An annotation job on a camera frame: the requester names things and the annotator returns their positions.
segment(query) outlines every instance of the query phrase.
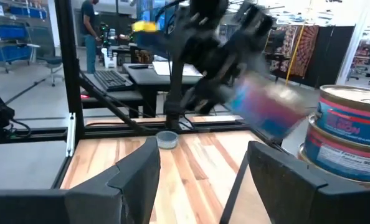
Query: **jeans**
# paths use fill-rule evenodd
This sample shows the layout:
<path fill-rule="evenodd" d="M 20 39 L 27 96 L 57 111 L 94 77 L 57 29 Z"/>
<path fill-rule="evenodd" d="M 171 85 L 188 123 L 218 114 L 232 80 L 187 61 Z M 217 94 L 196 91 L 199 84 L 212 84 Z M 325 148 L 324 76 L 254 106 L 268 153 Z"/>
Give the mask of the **jeans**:
<path fill-rule="evenodd" d="M 92 35 L 85 35 L 85 48 L 87 49 L 87 73 L 95 73 L 95 59 L 97 57 L 97 40 Z"/>

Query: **keyboard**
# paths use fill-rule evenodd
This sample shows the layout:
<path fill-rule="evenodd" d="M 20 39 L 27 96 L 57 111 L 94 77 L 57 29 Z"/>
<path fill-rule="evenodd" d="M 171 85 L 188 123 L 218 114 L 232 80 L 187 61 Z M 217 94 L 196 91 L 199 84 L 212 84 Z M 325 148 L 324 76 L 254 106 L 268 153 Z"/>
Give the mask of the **keyboard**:
<path fill-rule="evenodd" d="M 96 71 L 95 79 L 107 92 L 132 90 L 133 84 L 115 71 Z"/>

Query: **can lid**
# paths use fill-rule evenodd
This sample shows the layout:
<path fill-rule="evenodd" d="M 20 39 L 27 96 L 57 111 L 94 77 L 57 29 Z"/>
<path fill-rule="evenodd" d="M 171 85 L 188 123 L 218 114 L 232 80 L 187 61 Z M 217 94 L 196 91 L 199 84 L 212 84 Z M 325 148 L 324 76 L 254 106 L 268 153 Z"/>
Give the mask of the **can lid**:
<path fill-rule="evenodd" d="M 370 89 L 368 88 L 328 85 L 323 86 L 322 90 L 343 99 L 370 104 Z"/>

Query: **dark shirt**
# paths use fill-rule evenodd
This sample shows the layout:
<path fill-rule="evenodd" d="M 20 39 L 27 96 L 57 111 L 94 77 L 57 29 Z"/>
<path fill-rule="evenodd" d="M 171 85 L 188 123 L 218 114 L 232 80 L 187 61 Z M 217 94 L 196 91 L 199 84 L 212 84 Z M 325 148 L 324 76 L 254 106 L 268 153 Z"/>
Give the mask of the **dark shirt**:
<path fill-rule="evenodd" d="M 95 11 L 93 10 L 93 5 L 90 0 L 85 0 L 83 4 L 81 5 L 80 27 L 81 27 L 81 33 L 83 35 L 91 34 L 90 31 L 88 31 L 88 29 L 84 25 L 84 15 L 90 18 L 92 29 L 94 29 L 95 31 Z"/>

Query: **shelving unit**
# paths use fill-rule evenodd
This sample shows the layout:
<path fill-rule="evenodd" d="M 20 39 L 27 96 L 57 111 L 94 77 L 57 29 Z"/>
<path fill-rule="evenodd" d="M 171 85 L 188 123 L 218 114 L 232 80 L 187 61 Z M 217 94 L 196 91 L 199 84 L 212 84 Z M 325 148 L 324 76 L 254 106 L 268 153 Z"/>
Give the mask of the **shelving unit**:
<path fill-rule="evenodd" d="M 0 0 L 0 67 L 9 72 L 9 65 L 16 60 L 29 60 L 32 49 L 33 21 L 45 21 L 47 11 L 39 2 Z"/>

